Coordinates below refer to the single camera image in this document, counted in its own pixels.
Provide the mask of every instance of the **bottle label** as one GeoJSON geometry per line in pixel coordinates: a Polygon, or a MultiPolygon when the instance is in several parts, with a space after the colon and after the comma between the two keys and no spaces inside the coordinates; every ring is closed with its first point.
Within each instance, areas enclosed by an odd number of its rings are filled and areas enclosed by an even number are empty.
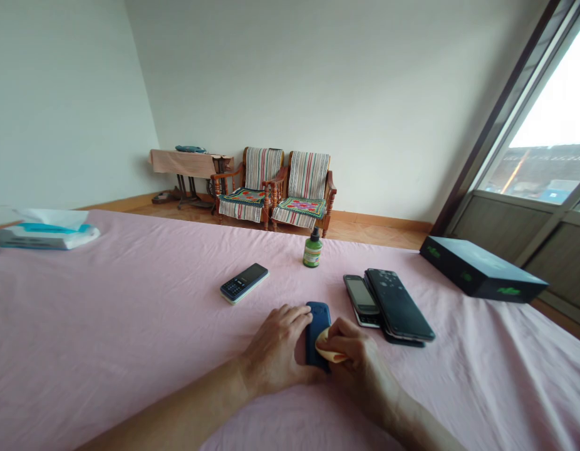
{"type": "Polygon", "coordinates": [[[309,263],[313,263],[313,266],[319,265],[319,256],[321,255],[321,249],[309,249],[304,248],[303,260],[309,263]]]}

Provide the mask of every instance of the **white tissue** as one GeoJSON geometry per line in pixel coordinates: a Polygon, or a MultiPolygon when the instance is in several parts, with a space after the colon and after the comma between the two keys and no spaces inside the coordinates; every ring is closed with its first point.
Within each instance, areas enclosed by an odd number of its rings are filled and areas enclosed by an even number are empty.
{"type": "Polygon", "coordinates": [[[15,209],[25,222],[49,224],[79,230],[89,212],[79,210],[15,209]]]}

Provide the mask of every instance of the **wooden floor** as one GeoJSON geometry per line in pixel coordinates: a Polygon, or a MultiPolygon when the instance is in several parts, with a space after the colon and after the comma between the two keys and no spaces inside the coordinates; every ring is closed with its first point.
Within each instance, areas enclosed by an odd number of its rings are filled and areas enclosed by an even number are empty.
{"type": "MultiPolygon", "coordinates": [[[[206,224],[219,223],[217,216],[211,215],[210,210],[189,205],[185,205],[181,210],[178,210],[177,202],[169,202],[162,205],[150,204],[129,210],[128,213],[191,220],[195,222],[205,222],[206,224]]],[[[224,217],[223,224],[226,226],[244,227],[245,229],[263,229],[262,224],[230,217],[224,217]]],[[[310,233],[307,229],[302,229],[289,224],[280,224],[278,226],[278,231],[304,236],[308,236],[310,233]]],[[[413,232],[392,229],[391,227],[384,227],[382,225],[373,226],[332,219],[329,225],[327,238],[417,250],[422,246],[426,236],[427,234],[423,232],[413,232]]],[[[580,325],[538,299],[532,302],[532,306],[580,340],[580,325]]]]}

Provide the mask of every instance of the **striped chair cover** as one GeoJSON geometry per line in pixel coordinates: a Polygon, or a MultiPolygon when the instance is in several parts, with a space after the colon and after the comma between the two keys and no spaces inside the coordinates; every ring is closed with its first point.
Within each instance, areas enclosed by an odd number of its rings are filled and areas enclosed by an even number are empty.
{"type": "MultiPolygon", "coordinates": [[[[261,191],[263,182],[273,179],[281,164],[282,150],[249,147],[246,151],[246,186],[238,190],[250,188],[261,191]]],[[[219,213],[226,216],[261,222],[262,211],[261,207],[234,204],[220,198],[219,213]]]]}
{"type": "MultiPolygon", "coordinates": [[[[326,192],[329,155],[327,153],[294,152],[288,180],[288,197],[323,199],[326,192]]],[[[316,219],[276,207],[272,215],[279,222],[312,229],[316,219]]]]}

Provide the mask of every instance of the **window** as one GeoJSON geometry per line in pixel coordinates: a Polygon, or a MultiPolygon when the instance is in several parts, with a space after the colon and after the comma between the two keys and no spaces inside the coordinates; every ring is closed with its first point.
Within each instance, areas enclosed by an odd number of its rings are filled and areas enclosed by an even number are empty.
{"type": "Polygon", "coordinates": [[[579,182],[580,32],[479,189],[562,204],[579,182]]]}

